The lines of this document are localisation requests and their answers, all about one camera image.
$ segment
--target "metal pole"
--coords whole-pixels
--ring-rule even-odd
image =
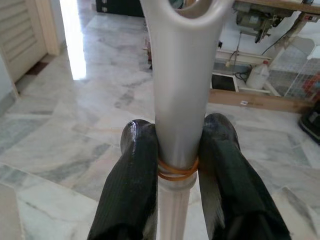
[[[180,10],[168,0],[140,1],[151,40],[160,157],[187,170],[197,157],[218,40],[233,0],[199,0]],[[183,239],[195,181],[196,174],[181,182],[159,180],[160,239]]]

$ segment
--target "black object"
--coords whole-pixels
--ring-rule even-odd
[[[134,17],[144,17],[139,0],[95,0],[99,13],[120,14]]]
[[[310,112],[300,118],[298,124],[317,144],[320,144],[320,100]]]
[[[211,84],[213,89],[236,91],[234,79],[231,76],[221,76],[212,74]]]
[[[106,179],[88,240],[155,240],[158,140],[155,125],[134,120],[121,136],[122,156]]]
[[[263,181],[240,152],[237,133],[218,113],[205,118],[199,183],[210,240],[290,240]],[[212,204],[221,207],[213,212]]]

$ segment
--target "wooden board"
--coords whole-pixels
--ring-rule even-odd
[[[298,114],[303,114],[311,110],[314,105],[312,102],[298,99],[256,95],[251,93],[233,92],[218,89],[210,90],[209,103],[268,109]]]
[[[301,11],[310,14],[320,14],[320,5],[307,5],[283,0],[237,0],[238,2],[259,4],[293,11]]]

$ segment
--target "orange rubber band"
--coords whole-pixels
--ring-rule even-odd
[[[175,168],[167,165],[166,163],[164,163],[160,159],[158,160],[158,163],[159,163],[159,166],[161,166],[162,168],[164,168],[165,170],[167,170],[169,172],[169,173],[163,173],[163,172],[161,172],[161,170],[159,168],[158,169],[158,176],[160,178],[171,181],[171,182],[179,182],[179,181],[186,180],[187,178],[189,178],[192,174],[194,174],[198,170],[199,159],[198,158],[196,159],[194,165],[189,170],[175,169]],[[183,175],[183,176],[167,176],[168,174],[178,174],[178,175]]]

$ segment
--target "door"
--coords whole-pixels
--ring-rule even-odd
[[[0,0],[0,48],[15,82],[47,53],[35,0]]]

